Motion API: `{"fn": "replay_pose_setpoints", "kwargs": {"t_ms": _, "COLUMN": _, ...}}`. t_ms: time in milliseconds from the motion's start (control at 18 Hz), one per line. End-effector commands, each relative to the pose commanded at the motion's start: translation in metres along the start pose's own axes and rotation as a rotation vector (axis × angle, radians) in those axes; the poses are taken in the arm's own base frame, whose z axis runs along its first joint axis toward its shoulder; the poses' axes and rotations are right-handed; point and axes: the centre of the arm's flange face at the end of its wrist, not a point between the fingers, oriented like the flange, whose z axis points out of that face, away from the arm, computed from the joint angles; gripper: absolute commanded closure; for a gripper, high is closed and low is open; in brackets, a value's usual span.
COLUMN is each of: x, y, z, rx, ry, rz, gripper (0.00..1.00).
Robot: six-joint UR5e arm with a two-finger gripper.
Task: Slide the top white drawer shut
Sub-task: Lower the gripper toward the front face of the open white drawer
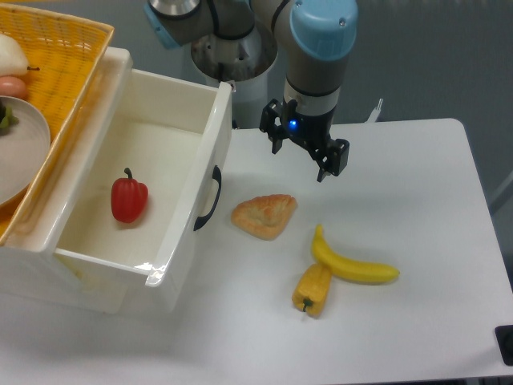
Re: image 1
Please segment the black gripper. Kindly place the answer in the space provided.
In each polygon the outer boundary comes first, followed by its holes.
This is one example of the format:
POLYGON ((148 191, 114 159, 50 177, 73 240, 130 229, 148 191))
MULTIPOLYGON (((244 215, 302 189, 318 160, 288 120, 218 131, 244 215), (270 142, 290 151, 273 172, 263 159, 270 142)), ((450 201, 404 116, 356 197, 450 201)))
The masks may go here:
POLYGON ((263 108, 259 129, 272 143, 272 154, 277 154, 284 140, 291 140, 305 149, 316 161, 317 182, 326 176, 339 176, 349 159, 349 141, 333 140, 329 134, 334 109, 321 115, 307 115, 300 111, 295 99, 278 102, 271 99, 263 108))

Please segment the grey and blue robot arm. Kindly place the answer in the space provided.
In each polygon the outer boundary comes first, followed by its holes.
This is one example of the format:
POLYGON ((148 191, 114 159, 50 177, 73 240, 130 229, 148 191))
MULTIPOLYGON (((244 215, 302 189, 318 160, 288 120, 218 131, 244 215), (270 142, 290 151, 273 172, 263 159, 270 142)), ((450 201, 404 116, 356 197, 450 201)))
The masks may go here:
POLYGON ((283 140, 306 150, 318 180, 345 168, 349 142, 329 130, 357 37, 355 1, 147 1, 144 12, 165 47, 190 45, 196 68, 217 82, 263 76, 282 49, 283 98, 263 108, 259 129, 273 153, 283 140))

